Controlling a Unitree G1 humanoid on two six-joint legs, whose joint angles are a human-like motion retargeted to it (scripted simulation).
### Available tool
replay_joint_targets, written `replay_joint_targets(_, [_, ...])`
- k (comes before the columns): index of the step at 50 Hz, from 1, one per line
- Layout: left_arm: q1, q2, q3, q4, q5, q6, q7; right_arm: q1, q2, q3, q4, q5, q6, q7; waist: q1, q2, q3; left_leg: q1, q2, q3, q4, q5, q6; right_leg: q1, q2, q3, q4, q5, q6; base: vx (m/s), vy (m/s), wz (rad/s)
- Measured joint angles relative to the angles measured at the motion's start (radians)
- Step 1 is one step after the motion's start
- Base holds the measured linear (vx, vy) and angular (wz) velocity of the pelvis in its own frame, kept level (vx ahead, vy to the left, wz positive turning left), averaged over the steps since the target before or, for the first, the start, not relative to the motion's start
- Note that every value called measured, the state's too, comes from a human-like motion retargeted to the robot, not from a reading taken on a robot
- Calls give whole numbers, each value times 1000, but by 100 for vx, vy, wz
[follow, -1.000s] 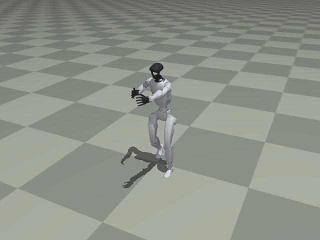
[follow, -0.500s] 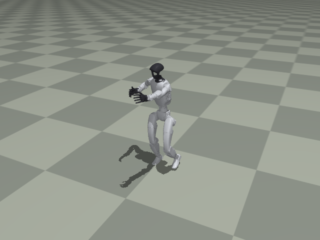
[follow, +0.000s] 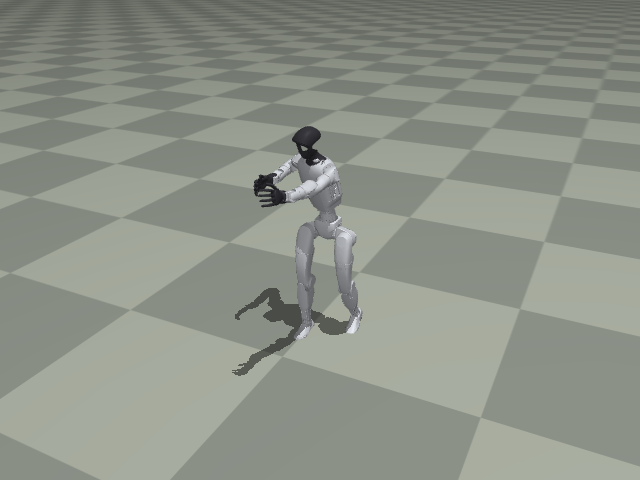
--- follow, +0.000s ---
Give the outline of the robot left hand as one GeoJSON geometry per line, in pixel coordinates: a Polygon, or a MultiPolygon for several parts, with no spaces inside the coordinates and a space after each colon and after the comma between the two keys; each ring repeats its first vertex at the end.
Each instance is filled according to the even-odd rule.
{"type": "Polygon", "coordinates": [[[286,191],[279,190],[277,187],[271,183],[266,183],[267,186],[270,186],[273,189],[259,189],[259,191],[271,192],[271,194],[261,194],[259,197],[271,197],[271,199],[260,200],[260,202],[272,202],[270,204],[261,205],[261,207],[271,207],[279,204],[286,203],[286,191]]]}

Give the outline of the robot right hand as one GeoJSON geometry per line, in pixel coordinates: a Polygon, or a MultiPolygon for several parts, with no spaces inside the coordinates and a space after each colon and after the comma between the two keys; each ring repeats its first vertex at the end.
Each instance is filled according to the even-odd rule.
{"type": "Polygon", "coordinates": [[[264,175],[264,176],[261,174],[259,175],[259,179],[255,180],[254,181],[255,184],[253,185],[254,193],[257,197],[259,197],[257,194],[259,192],[259,189],[264,189],[267,186],[266,183],[273,184],[273,177],[275,176],[277,176],[276,173],[271,173],[269,175],[264,175]]]}

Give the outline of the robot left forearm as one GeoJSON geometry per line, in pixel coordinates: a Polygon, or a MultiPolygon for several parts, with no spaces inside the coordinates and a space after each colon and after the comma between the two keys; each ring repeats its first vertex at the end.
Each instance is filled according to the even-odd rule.
{"type": "Polygon", "coordinates": [[[317,183],[313,180],[307,180],[302,185],[291,191],[286,191],[286,203],[294,203],[299,200],[304,200],[309,197],[309,193],[317,188],[317,183]]]}

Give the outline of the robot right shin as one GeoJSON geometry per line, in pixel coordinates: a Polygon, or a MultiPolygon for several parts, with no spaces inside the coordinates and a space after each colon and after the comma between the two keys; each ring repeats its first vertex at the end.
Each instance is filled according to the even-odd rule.
{"type": "Polygon", "coordinates": [[[302,322],[307,325],[311,323],[311,307],[314,298],[314,287],[312,289],[305,289],[304,285],[298,283],[297,288],[298,304],[301,309],[302,322]]]}

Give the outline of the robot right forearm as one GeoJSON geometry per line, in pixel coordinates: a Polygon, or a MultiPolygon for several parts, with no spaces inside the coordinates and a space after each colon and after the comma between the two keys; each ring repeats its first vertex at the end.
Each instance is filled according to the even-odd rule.
{"type": "Polygon", "coordinates": [[[284,164],[280,166],[280,168],[278,168],[273,172],[277,174],[277,176],[273,177],[273,184],[277,184],[278,182],[281,182],[287,175],[289,175],[292,172],[292,168],[289,165],[289,162],[291,161],[291,159],[292,158],[287,160],[284,164]]]}

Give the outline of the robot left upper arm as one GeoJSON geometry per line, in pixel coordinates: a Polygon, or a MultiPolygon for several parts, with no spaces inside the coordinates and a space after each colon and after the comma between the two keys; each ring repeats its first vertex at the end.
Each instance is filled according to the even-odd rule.
{"type": "Polygon", "coordinates": [[[316,183],[318,185],[317,188],[315,188],[313,191],[309,193],[308,198],[312,198],[313,196],[316,196],[321,191],[326,189],[328,186],[330,186],[331,184],[337,183],[339,180],[340,180],[340,177],[339,177],[336,166],[330,166],[325,168],[323,170],[323,174],[316,179],[316,183]]]}

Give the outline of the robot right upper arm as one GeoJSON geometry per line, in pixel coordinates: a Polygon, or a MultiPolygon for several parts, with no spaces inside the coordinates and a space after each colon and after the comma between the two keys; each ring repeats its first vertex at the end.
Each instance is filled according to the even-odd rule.
{"type": "Polygon", "coordinates": [[[297,168],[297,163],[298,163],[298,160],[299,160],[301,157],[302,157],[302,156],[301,156],[301,155],[300,155],[300,153],[298,152],[298,153],[297,153],[297,154],[296,154],[296,155],[291,159],[291,161],[289,162],[289,165],[290,165],[290,166],[291,166],[291,168],[292,168],[292,172],[295,172],[295,171],[297,171],[297,170],[298,170],[298,168],[297,168]]]}

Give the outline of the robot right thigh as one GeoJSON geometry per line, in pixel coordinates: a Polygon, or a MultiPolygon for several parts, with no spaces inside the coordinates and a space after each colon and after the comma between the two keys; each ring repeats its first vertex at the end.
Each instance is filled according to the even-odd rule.
{"type": "Polygon", "coordinates": [[[304,223],[298,230],[296,240],[296,271],[298,283],[304,285],[305,289],[314,287],[316,277],[311,273],[311,265],[314,255],[315,234],[314,222],[304,223]]]}

